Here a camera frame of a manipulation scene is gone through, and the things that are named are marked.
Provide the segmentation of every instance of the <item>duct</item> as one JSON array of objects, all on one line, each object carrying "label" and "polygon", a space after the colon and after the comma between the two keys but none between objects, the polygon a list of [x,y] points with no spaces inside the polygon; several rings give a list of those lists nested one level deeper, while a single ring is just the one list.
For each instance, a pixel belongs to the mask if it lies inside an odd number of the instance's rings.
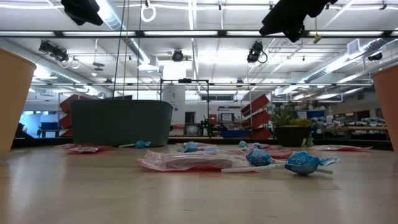
[{"label": "duct", "polygon": [[[115,8],[109,0],[96,0],[99,5],[98,15],[104,20],[105,24],[111,30],[126,30],[124,24],[122,24],[121,19],[115,13]],[[140,63],[150,65],[151,60],[150,56],[148,56],[137,44],[137,42],[132,39],[121,38],[121,40],[129,47],[129,49],[133,52],[133,54],[138,58]]]},{"label": "duct", "polygon": [[344,66],[354,62],[359,58],[363,58],[369,54],[374,53],[386,44],[394,41],[393,38],[378,38],[362,45],[361,50],[353,55],[349,55],[348,52],[339,54],[339,56],[327,61],[321,69],[316,69],[308,72],[301,80],[305,83],[310,83],[315,79],[327,75],[335,70],[343,68]]},{"label": "duct", "polygon": [[[61,68],[59,65],[56,63],[53,63],[45,58],[41,58],[40,56],[36,55],[35,53],[30,52],[29,50],[23,49],[22,47],[8,41],[8,40],[1,40],[0,39],[0,47],[4,48],[10,52],[13,52],[16,55],[19,55],[23,58],[26,58],[27,60],[30,60],[31,62],[36,62],[37,65],[40,65],[47,69],[48,71],[51,71],[51,76],[56,76],[57,79],[51,80],[52,82],[56,81],[61,81],[62,82],[67,82],[67,83],[91,83],[92,81],[83,78],[76,73],[73,73],[67,69]],[[111,97],[112,96],[112,91],[102,87],[102,86],[93,86],[93,89],[97,92],[97,97]]]}]

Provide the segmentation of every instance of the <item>gray bin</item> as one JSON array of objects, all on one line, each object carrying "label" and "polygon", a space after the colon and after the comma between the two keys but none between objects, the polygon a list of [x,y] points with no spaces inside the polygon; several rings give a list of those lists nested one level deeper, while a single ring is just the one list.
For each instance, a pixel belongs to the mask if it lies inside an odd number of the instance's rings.
[{"label": "gray bin", "polygon": [[73,142],[119,146],[167,144],[173,107],[157,100],[71,100]]}]

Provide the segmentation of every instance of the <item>shelf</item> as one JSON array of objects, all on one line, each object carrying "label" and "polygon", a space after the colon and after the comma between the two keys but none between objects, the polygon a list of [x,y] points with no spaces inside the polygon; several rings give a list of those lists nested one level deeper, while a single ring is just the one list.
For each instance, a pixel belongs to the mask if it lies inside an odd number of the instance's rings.
[{"label": "shelf", "polygon": [[[253,115],[253,126],[254,128],[258,128],[260,125],[264,124],[270,119],[269,114],[266,111],[261,111],[255,115]],[[244,129],[252,129],[251,126],[251,118],[248,118],[242,123],[242,127]]]},{"label": "shelf", "polygon": [[[251,109],[252,111],[257,111],[259,109],[261,109],[263,106],[267,105],[269,103],[268,98],[265,96],[265,94],[257,97],[257,99],[253,100],[251,103]],[[250,113],[250,103],[248,105],[246,105],[243,109],[241,109],[242,115],[243,116],[249,116]]]},{"label": "shelf", "polygon": [[257,128],[253,130],[253,136],[251,136],[251,134],[248,134],[244,138],[261,140],[261,139],[269,139],[270,137],[271,133],[268,131],[267,128]]}]

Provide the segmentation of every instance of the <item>wall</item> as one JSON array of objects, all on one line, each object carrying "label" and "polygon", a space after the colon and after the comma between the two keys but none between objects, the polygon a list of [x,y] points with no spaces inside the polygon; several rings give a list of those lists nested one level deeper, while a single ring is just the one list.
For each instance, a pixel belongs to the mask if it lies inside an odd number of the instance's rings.
[{"label": "wall", "polygon": [[376,116],[376,108],[380,108],[379,100],[375,92],[364,94],[363,100],[358,100],[357,95],[345,99],[344,103],[338,103],[332,107],[333,114],[343,114],[356,111],[369,110],[371,117]]}]

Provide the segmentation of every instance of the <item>plastic wrapper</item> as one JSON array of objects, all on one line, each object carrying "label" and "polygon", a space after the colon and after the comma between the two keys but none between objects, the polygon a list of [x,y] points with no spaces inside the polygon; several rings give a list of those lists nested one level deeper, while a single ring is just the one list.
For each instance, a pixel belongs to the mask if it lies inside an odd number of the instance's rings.
[{"label": "plastic wrapper", "polygon": [[189,170],[193,167],[210,166],[220,169],[251,167],[242,151],[197,151],[189,153],[165,154],[147,151],[137,163],[159,171]]},{"label": "plastic wrapper", "polygon": [[339,161],[338,157],[319,159],[307,152],[295,152],[287,159],[285,168],[298,175],[310,175],[317,171],[318,166],[328,166]]},{"label": "plastic wrapper", "polygon": [[313,151],[363,151],[366,152],[372,147],[355,147],[355,146],[336,146],[336,145],[331,145],[331,146],[313,146],[310,147],[310,150]]},{"label": "plastic wrapper", "polygon": [[66,149],[75,153],[88,153],[94,154],[101,151],[112,149],[113,146],[101,146],[96,144],[64,144],[61,146],[56,146],[60,149]]}]

